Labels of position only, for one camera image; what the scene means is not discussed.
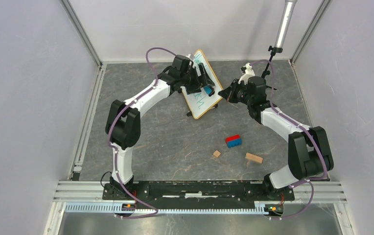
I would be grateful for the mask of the blue whiteboard eraser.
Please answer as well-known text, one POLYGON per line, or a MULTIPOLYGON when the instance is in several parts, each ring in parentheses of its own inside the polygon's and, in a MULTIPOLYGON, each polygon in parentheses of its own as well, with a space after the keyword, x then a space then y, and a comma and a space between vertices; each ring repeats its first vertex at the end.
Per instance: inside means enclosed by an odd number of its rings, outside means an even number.
POLYGON ((213 96, 214 93, 215 93, 215 89, 214 89, 213 86, 205 86, 205 87, 203 87, 203 90, 205 91, 205 93, 206 93, 209 97, 213 96))

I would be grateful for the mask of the small wood-framed whiteboard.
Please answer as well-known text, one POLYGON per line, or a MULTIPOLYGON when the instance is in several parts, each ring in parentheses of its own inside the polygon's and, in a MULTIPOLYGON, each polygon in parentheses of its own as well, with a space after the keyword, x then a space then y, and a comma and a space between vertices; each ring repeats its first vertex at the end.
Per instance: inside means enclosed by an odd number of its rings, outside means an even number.
POLYGON ((187 94, 185 87, 181 87, 182 94, 190 109, 190 112, 188 114, 194 119, 199 119, 208 110, 214 108, 222 99, 222 97, 218 95, 218 92, 222 91, 223 88, 203 51, 198 49, 193 54, 193 56, 194 66, 196 67, 198 74, 200 74, 200 71, 197 67, 197 64, 203 63, 205 71, 209 75, 212 82, 215 84, 215 86, 213 86, 214 94, 212 94, 211 96, 210 89, 207 88, 202 88, 198 93, 187 94))

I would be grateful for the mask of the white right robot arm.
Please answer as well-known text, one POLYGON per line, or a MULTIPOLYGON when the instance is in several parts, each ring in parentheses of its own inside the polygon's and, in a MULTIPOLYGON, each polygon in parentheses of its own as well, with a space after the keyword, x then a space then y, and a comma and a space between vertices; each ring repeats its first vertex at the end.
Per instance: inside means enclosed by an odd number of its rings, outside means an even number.
POLYGON ((274 200, 285 187, 327 178, 334 161, 325 129, 304 125, 282 112, 268 100, 263 78, 252 76, 247 82, 235 79, 218 95, 229 103, 245 104, 254 120, 273 130, 288 144, 287 165, 267 174, 262 181, 265 198, 274 200))

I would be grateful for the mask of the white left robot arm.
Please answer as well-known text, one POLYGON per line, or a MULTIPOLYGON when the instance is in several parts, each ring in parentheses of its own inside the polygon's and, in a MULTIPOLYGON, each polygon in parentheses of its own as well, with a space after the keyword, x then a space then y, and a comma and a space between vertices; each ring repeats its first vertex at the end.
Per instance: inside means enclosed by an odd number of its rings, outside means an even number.
POLYGON ((105 131, 113 151, 112 178, 117 182, 114 192, 120 199, 128 199, 133 194, 132 152, 140 139, 141 119, 146 112, 178 91, 195 94, 208 87, 209 96, 214 96, 216 84, 211 67, 176 55, 172 64, 158 73, 145 89, 132 98, 111 104, 105 131))

